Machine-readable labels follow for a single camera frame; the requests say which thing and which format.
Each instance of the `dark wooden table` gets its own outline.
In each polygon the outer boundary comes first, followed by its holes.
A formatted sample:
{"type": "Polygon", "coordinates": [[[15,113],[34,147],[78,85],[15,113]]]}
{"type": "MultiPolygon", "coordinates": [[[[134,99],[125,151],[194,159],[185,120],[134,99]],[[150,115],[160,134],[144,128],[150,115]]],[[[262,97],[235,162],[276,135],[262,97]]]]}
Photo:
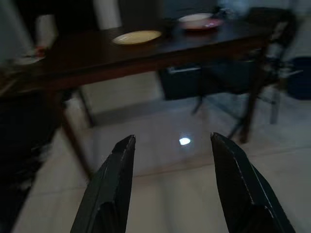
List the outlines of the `dark wooden table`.
{"type": "Polygon", "coordinates": [[[218,29],[206,32],[186,33],[177,27],[171,38],[162,37],[142,45],[119,46],[111,42],[125,31],[116,28],[64,37],[56,41],[42,63],[39,78],[46,96],[88,177],[91,177],[91,170],[70,123],[58,104],[58,91],[188,62],[236,57],[261,48],[258,69],[254,74],[256,82],[249,95],[241,131],[241,141],[247,141],[256,97],[262,87],[260,66],[270,31],[241,21],[227,21],[218,29]]]}

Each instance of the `tile floor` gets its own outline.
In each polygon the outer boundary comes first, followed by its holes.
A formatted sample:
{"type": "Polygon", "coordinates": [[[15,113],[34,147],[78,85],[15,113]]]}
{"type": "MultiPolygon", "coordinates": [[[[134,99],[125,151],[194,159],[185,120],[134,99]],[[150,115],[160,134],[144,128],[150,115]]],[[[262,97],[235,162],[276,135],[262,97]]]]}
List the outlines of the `tile floor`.
{"type": "MultiPolygon", "coordinates": [[[[146,88],[152,86],[159,89],[157,83],[146,88]]],[[[87,128],[79,101],[70,101],[68,114],[89,163],[96,170],[116,142],[135,134],[127,232],[227,232],[209,135],[214,131],[226,135],[235,121],[208,101],[192,116],[195,99],[165,102],[154,96],[148,101],[134,97],[124,104],[125,95],[110,92],[108,98],[114,100],[114,106],[96,115],[100,124],[94,129],[87,128]],[[191,143],[179,145],[181,137],[190,138],[191,143]]],[[[232,104],[228,95],[215,98],[232,104]]],[[[243,106],[244,99],[235,108],[243,106]]],[[[278,124],[269,124],[269,113],[269,106],[259,102],[250,142],[241,147],[270,182],[296,231],[310,232],[311,102],[282,95],[278,124]]],[[[70,232],[86,184],[70,146],[58,131],[13,232],[70,232]]]]}

